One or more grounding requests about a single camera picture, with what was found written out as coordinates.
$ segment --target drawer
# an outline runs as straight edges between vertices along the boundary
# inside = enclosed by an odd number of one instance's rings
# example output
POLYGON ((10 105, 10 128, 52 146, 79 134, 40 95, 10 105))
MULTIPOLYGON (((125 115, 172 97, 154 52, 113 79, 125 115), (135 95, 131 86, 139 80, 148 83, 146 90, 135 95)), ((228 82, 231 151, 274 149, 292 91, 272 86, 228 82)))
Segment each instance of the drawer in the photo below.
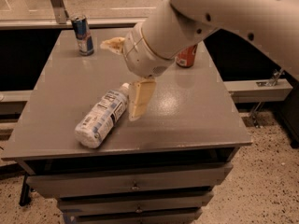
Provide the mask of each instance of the drawer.
POLYGON ((36 175, 29 176, 27 184, 45 198, 184 189, 219 185, 232 168, 231 163, 211 163, 125 171, 36 175))
POLYGON ((112 213, 143 213, 153 210, 181 209, 207 205, 213 192, 200 189, 175 189, 102 195, 92 198, 68 198, 58 208, 70 217, 112 213))
POLYGON ((91 217, 77 217, 81 224, 169 224, 190 223, 202 214, 198 208, 171 211, 148 212, 143 214, 118 214, 91 217))

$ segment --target white bottle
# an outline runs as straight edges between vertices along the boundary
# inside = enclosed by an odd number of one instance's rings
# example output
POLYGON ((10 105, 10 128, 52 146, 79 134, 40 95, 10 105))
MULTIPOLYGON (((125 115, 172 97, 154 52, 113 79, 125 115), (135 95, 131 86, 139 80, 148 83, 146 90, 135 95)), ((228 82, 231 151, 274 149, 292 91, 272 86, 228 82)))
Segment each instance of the white bottle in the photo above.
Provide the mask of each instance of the white bottle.
POLYGON ((75 129, 76 139, 86 147, 101 145, 128 106, 129 84, 108 91, 75 129))

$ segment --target soda can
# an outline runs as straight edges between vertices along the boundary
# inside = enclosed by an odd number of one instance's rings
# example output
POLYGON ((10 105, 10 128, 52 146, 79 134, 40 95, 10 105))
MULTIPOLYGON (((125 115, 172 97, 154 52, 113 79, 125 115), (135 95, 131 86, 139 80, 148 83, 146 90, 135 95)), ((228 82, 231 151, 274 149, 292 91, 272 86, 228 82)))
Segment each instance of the soda can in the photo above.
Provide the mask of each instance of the soda can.
POLYGON ((74 15, 71 22, 78 42, 78 50, 82 56, 93 54, 93 40, 87 19, 84 15, 74 15))
POLYGON ((197 44, 186 48, 176 56, 176 63, 180 67, 188 68, 194 65, 197 44))

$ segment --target desk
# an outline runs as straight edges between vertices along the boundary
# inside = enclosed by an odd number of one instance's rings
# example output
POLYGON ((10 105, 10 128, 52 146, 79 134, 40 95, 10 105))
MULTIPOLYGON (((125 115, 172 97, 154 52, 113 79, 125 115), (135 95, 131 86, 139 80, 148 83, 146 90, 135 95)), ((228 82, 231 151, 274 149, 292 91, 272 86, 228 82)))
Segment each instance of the desk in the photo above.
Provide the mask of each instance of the desk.
POLYGON ((172 65, 141 119, 125 112, 97 149, 74 138, 76 125, 106 91, 136 79, 102 40, 128 29, 92 30, 95 53, 83 57, 73 31, 62 31, 4 160, 30 175, 27 183, 77 223, 192 221, 230 160, 251 139, 204 43, 194 67, 172 65))

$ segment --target drawer handle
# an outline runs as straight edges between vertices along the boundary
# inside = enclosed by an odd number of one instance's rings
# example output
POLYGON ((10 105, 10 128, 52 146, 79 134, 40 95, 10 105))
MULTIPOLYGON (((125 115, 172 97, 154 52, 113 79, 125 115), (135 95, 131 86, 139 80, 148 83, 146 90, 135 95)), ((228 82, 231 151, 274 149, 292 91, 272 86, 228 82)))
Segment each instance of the drawer handle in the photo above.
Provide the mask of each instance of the drawer handle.
POLYGON ((136 213, 142 213, 143 210, 140 208, 140 206, 137 207, 137 209, 135 210, 136 213))
POLYGON ((134 182, 134 185, 131 187, 132 191, 138 191, 140 190, 140 187, 136 184, 136 182, 134 182))

